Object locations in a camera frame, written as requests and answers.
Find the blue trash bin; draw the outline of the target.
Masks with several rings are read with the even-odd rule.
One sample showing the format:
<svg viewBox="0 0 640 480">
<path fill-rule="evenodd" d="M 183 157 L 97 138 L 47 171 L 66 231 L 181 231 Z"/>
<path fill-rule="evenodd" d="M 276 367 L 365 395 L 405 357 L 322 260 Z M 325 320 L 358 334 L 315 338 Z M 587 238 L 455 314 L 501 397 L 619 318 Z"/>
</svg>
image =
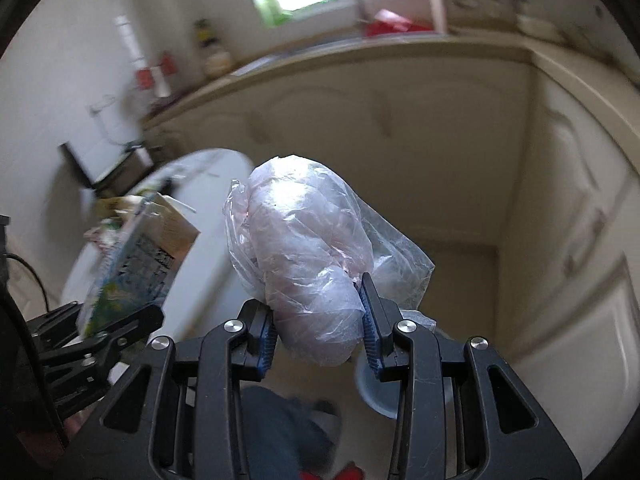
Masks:
<svg viewBox="0 0 640 480">
<path fill-rule="evenodd" d="M 435 320 L 419 310 L 400 310 L 400 313 L 404 320 L 415 322 L 436 336 L 451 340 L 451 337 L 437 326 Z M 389 419 L 397 418 L 400 385 L 398 382 L 380 382 L 370 367 L 364 349 L 360 350 L 356 361 L 355 384 L 360 398 L 369 408 Z"/>
</svg>

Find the red plastic basin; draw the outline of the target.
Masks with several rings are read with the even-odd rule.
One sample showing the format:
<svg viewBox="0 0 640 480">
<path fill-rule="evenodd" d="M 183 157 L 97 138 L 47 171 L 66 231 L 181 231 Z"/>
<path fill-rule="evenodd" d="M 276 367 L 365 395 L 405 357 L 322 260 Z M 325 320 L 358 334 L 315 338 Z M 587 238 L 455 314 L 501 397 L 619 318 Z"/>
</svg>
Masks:
<svg viewBox="0 0 640 480">
<path fill-rule="evenodd" d="M 416 22 L 387 9 L 376 12 L 371 21 L 364 26 L 364 36 L 367 38 L 434 31 L 433 25 L 429 22 Z"/>
</svg>

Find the wooden cutting board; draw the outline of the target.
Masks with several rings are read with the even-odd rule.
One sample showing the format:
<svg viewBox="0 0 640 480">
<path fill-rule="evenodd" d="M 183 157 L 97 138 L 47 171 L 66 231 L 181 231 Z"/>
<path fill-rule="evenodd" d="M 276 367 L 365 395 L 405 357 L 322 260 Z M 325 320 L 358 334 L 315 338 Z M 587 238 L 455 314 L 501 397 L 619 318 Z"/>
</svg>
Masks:
<svg viewBox="0 0 640 480">
<path fill-rule="evenodd" d="M 448 35 L 448 15 L 446 0 L 430 0 L 434 31 L 439 35 Z"/>
</svg>

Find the green dish soap bottle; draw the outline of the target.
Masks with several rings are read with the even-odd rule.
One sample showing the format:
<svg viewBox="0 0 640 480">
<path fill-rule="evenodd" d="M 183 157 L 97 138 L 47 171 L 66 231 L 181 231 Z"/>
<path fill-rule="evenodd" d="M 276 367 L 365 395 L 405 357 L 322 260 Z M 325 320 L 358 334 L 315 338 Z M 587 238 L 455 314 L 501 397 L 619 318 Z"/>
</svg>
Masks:
<svg viewBox="0 0 640 480">
<path fill-rule="evenodd" d="M 292 14 L 281 8 L 278 0 L 262 0 L 258 3 L 262 20 L 267 27 L 278 27 L 291 21 Z"/>
</svg>

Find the black silver rice cooker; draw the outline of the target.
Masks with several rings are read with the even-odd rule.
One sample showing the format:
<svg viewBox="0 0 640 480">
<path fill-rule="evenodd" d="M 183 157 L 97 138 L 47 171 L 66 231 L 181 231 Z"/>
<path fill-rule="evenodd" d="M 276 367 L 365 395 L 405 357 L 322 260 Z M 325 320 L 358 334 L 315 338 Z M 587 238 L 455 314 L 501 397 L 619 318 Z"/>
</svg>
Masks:
<svg viewBox="0 0 640 480">
<path fill-rule="evenodd" d="M 128 143 L 117 157 L 100 162 L 98 170 L 89 168 L 70 142 L 58 146 L 74 181 L 97 198 L 124 196 L 155 170 L 155 164 L 143 143 Z"/>
</svg>

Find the cream base cabinets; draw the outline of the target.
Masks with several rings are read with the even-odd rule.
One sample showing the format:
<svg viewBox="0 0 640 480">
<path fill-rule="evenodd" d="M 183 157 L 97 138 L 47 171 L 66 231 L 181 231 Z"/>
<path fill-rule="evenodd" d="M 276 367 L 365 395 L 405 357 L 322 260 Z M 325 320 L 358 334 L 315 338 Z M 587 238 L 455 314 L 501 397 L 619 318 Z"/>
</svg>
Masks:
<svg viewBox="0 0 640 480">
<path fill-rule="evenodd" d="M 520 36 L 349 41 L 147 119 L 166 156 L 295 154 L 343 177 L 436 269 L 422 310 L 487 338 L 588 477 L 639 455 L 639 93 Z"/>
</svg>

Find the glass jar with label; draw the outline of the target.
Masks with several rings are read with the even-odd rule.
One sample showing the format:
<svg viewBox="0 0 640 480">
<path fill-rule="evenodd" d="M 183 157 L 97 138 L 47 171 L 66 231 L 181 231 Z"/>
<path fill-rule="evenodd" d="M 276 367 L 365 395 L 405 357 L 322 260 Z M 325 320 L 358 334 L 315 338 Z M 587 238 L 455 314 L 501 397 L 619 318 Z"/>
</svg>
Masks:
<svg viewBox="0 0 640 480">
<path fill-rule="evenodd" d="M 210 44 L 201 48 L 201 66 L 208 79 L 217 79 L 232 72 L 234 61 L 225 48 Z"/>
</svg>

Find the milk carton box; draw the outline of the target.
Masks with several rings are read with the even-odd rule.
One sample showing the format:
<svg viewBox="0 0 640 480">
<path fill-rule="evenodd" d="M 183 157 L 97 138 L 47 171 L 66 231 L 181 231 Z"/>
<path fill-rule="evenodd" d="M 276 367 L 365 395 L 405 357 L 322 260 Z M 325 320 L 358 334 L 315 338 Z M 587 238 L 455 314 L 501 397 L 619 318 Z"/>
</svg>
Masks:
<svg viewBox="0 0 640 480">
<path fill-rule="evenodd" d="M 82 338 L 164 304 L 200 231 L 166 197 L 143 197 L 102 259 L 77 320 Z"/>
</svg>

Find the dark bottle yellow label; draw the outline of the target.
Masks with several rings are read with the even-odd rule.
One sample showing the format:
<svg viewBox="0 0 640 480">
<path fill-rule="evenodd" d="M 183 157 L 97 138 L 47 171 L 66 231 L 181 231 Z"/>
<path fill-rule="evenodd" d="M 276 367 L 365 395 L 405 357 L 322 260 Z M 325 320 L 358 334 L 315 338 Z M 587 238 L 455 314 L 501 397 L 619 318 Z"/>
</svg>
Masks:
<svg viewBox="0 0 640 480">
<path fill-rule="evenodd" d="M 207 48 L 211 44 L 216 44 L 217 38 L 212 29 L 212 25 L 206 18 L 201 18 L 194 22 L 196 42 L 200 48 Z"/>
</svg>

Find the clear plastic bag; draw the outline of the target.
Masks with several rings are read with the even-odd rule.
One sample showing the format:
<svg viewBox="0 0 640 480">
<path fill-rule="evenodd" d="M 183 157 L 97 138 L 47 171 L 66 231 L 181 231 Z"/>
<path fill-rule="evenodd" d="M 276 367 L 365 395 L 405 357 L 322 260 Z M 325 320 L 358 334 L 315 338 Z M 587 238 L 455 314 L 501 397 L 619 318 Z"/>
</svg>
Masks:
<svg viewBox="0 0 640 480">
<path fill-rule="evenodd" d="M 234 270 L 272 310 L 285 348 L 321 366 L 343 364 L 363 337 L 364 276 L 381 297 L 414 310 L 435 269 L 338 174 L 296 155 L 233 182 L 224 227 Z"/>
</svg>

